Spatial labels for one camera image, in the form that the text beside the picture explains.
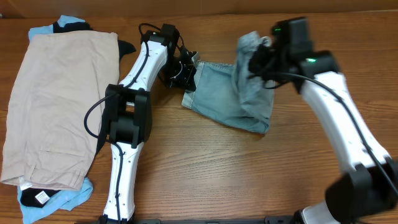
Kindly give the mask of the light blue denim shorts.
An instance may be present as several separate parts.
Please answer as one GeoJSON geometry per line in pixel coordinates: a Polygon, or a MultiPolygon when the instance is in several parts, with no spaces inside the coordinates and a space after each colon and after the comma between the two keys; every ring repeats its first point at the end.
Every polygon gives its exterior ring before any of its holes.
{"type": "Polygon", "coordinates": [[[233,64],[207,62],[195,54],[196,90],[185,92],[182,106],[227,126],[266,133],[274,104],[274,82],[250,79],[248,65],[258,47],[271,43],[270,37],[260,37],[256,31],[241,36],[233,64]]]}

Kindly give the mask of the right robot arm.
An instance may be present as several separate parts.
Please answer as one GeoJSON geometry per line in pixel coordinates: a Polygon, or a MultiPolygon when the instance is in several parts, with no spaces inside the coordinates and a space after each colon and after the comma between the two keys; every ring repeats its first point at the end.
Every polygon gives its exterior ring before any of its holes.
{"type": "Polygon", "coordinates": [[[258,46],[249,71],[264,81],[295,85],[320,120],[341,171],[323,202],[267,217],[267,223],[359,223],[396,208],[397,162],[368,129],[331,52],[316,52],[309,44],[258,46]]]}

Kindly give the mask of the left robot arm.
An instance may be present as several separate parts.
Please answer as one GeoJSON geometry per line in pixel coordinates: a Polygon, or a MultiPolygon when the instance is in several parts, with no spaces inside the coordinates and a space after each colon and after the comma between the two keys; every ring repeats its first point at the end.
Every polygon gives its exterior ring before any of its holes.
{"type": "Polygon", "coordinates": [[[111,144],[108,201],[99,223],[132,223],[137,162],[152,130],[150,89],[156,78],[169,88],[195,91],[196,68],[177,29],[148,30],[140,54],[126,77],[106,89],[98,145],[111,144]]]}

